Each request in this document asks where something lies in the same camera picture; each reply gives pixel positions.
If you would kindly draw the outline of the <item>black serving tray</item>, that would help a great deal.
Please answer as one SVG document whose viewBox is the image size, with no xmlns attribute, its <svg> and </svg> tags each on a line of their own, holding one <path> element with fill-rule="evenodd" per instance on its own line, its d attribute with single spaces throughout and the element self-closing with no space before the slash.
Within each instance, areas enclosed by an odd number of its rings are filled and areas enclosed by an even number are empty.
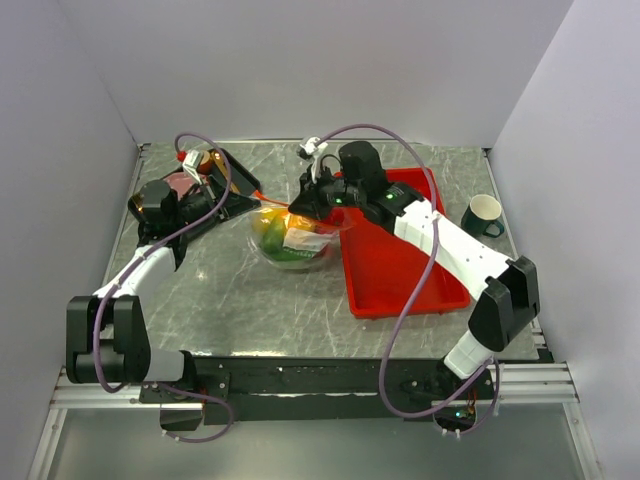
<svg viewBox="0 0 640 480">
<path fill-rule="evenodd" d="M 192 240 L 198 237 L 199 235 L 207 232 L 208 230 L 214 228 L 215 226 L 223 223 L 219 220 L 217 214 L 220 208 L 222 207 L 222 205 L 224 204 L 226 197 L 228 196 L 228 193 L 231 190 L 233 190 L 234 192 L 238 192 L 241 186 L 246 186 L 248 183 L 260 184 L 259 180 L 256 177 L 254 177 L 227 150 L 222 150 L 219 153 L 223 156 L 227 167 L 230 169 L 230 178 L 228 180 L 225 180 L 225 178 L 220 175 L 220 172 L 217 170 L 215 164 L 212 165 L 212 169 L 209 175 L 200 174 L 203 180 L 203 184 L 198 185 L 195 183 L 194 185 L 200 187 L 200 191 L 204 193 L 205 198 L 208 200 L 208 202 L 213 205 L 213 209 L 203 218 L 200 218 L 199 220 L 197 220 L 196 222 L 190 225 L 187 225 L 191 227 L 191 229 L 185 233 L 185 237 L 189 240 Z M 164 175 L 163 177 L 159 179 L 154 179 L 154 180 L 163 180 L 164 177 L 174 172 L 184 172 L 184 171 L 182 170 L 182 168 L 177 168 L 171 171 L 170 173 Z M 133 215 L 134 219 L 137 221 L 137 210 L 133 208 L 130 198 L 128 200 L 128 210 Z M 145 245 L 145 244 L 155 243 L 159 240 L 139 240 L 138 239 L 138 241 L 141 245 Z"/>
</svg>

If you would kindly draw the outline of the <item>brown ceramic cup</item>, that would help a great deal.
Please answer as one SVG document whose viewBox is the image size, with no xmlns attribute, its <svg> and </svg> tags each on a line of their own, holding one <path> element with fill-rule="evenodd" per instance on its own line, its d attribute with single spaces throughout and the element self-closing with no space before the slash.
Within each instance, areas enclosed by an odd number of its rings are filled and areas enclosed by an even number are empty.
<svg viewBox="0 0 640 480">
<path fill-rule="evenodd" d="M 199 164 L 196 168 L 197 172 L 202 175 L 209 175 L 213 164 L 212 154 L 209 151 L 200 151 Z"/>
</svg>

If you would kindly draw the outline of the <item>yellow toy mango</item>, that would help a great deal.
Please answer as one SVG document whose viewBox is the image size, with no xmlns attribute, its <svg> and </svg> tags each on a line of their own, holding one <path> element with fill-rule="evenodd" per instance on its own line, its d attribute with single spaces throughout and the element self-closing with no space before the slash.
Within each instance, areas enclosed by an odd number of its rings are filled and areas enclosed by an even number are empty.
<svg viewBox="0 0 640 480">
<path fill-rule="evenodd" d="M 282 219 L 288 214 L 286 208 L 265 207 L 251 214 L 251 227 L 256 235 L 263 235 L 274 219 Z"/>
</svg>

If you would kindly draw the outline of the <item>gold spoon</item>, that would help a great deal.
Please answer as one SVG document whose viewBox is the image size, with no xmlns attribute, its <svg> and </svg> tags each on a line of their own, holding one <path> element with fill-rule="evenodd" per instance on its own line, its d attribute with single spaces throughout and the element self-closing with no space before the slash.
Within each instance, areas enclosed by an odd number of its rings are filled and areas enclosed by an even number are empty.
<svg viewBox="0 0 640 480">
<path fill-rule="evenodd" d="M 223 156 L 217 150 L 212 150 L 211 158 L 220 175 L 223 176 L 225 180 L 228 180 L 230 178 L 230 169 L 227 167 Z"/>
</svg>

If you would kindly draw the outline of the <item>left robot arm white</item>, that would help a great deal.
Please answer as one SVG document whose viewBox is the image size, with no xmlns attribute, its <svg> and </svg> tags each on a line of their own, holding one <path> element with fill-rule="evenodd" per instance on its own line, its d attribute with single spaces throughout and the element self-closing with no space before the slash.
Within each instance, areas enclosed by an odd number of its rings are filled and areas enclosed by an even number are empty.
<svg viewBox="0 0 640 480">
<path fill-rule="evenodd" d="M 199 387 L 192 354 L 152 347 L 145 308 L 180 268 L 193 238 L 260 205 L 225 187 L 194 184 L 179 194 L 165 180 L 150 181 L 134 193 L 128 200 L 138 223 L 133 257 L 109 283 L 67 305 L 68 379 L 98 383 L 111 393 L 125 384 L 157 382 L 172 399 L 191 399 Z"/>
</svg>

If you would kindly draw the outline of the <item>orange green toy mango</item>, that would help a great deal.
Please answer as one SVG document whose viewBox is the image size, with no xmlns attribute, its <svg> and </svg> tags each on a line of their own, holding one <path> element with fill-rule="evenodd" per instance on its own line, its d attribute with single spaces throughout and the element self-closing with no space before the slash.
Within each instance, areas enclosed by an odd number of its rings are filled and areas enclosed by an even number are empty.
<svg viewBox="0 0 640 480">
<path fill-rule="evenodd" d="M 275 262 L 290 262 L 310 260 L 317 252 L 308 250 L 296 250 L 284 246 L 286 227 L 280 223 L 271 223 L 260 240 L 260 248 L 268 259 Z"/>
</svg>

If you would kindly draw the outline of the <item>clear zip top bag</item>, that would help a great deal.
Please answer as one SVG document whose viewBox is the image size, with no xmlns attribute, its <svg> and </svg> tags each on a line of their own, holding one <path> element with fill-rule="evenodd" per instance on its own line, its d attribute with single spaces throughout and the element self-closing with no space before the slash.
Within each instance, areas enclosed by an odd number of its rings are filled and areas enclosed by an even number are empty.
<svg viewBox="0 0 640 480">
<path fill-rule="evenodd" d="M 287 203 L 272 200 L 260 192 L 255 193 L 254 197 L 261 201 L 261 206 L 249 214 L 250 226 L 251 214 L 259 209 L 272 207 L 286 208 L 288 210 Z M 282 219 L 274 219 L 271 223 L 280 223 L 286 227 L 287 232 L 284 237 L 285 247 L 290 247 L 296 250 L 317 252 L 317 255 L 310 260 L 275 262 L 268 259 L 259 246 L 260 240 L 264 234 L 256 235 L 252 231 L 251 227 L 250 242 L 254 251 L 271 266 L 281 270 L 308 271 L 323 267 L 336 256 L 339 248 L 340 234 L 346 231 L 337 231 L 333 229 L 327 223 L 327 220 L 311 220 L 303 216 L 292 214 L 289 211 Z"/>
</svg>

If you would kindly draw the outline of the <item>red toy bell pepper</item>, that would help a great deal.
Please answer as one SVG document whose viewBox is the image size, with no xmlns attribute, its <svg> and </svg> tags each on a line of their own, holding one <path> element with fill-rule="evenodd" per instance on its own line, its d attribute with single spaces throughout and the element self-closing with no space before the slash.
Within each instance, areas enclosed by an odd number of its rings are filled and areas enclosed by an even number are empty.
<svg viewBox="0 0 640 480">
<path fill-rule="evenodd" d="M 351 211 L 345 208 L 334 208 L 327 219 L 327 223 L 337 231 L 348 230 L 354 226 Z"/>
</svg>

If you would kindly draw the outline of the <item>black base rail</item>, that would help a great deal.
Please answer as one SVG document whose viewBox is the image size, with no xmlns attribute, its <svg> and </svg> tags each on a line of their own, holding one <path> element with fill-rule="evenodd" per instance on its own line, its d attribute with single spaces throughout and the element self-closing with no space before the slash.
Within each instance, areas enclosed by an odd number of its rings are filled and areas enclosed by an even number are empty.
<svg viewBox="0 0 640 480">
<path fill-rule="evenodd" d="M 198 423 L 223 425 L 270 420 L 386 418 L 386 391 L 402 411 L 422 411 L 448 397 L 457 403 L 489 401 L 497 385 L 489 369 L 470 386 L 443 361 L 298 357 L 197 357 L 186 379 L 169 390 L 143 386 L 143 405 L 162 408 L 161 424 L 192 430 Z"/>
</svg>

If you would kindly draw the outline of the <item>dark green mug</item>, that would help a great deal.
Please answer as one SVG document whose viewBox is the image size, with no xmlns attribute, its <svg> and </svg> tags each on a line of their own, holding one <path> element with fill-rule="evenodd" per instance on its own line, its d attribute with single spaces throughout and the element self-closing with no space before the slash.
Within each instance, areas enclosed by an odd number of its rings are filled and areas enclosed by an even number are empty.
<svg viewBox="0 0 640 480">
<path fill-rule="evenodd" d="M 471 198 L 460 227 L 474 238 L 499 238 L 505 232 L 505 227 L 500 221 L 501 215 L 502 206 L 496 198 L 478 194 Z"/>
</svg>

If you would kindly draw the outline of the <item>pink dotted plate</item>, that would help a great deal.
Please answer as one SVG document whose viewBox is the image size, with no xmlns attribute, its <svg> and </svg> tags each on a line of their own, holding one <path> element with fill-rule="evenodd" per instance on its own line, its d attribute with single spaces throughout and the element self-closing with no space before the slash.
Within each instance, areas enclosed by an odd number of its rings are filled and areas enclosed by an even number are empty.
<svg viewBox="0 0 640 480">
<path fill-rule="evenodd" d="M 164 177 L 163 180 L 176 191 L 178 198 L 182 198 L 195 184 L 195 180 L 184 172 L 174 172 Z"/>
</svg>

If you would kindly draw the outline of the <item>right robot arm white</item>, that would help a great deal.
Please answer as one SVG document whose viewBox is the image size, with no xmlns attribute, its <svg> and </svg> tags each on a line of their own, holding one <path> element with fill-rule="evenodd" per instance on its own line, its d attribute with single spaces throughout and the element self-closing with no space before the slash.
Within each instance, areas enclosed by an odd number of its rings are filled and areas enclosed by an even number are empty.
<svg viewBox="0 0 640 480">
<path fill-rule="evenodd" d="M 325 220 L 336 207 L 355 207 L 370 223 L 427 254 L 467 289 L 476 302 L 468 329 L 437 375 L 439 390 L 460 398 L 472 387 L 472 375 L 480 366 L 538 315 L 535 264 L 524 256 L 512 259 L 490 249 L 438 212 L 434 198 L 405 182 L 391 181 L 371 143 L 343 145 L 338 174 L 324 165 L 326 147 L 318 137 L 299 146 L 299 156 L 311 164 L 300 176 L 300 192 L 290 212 Z"/>
</svg>

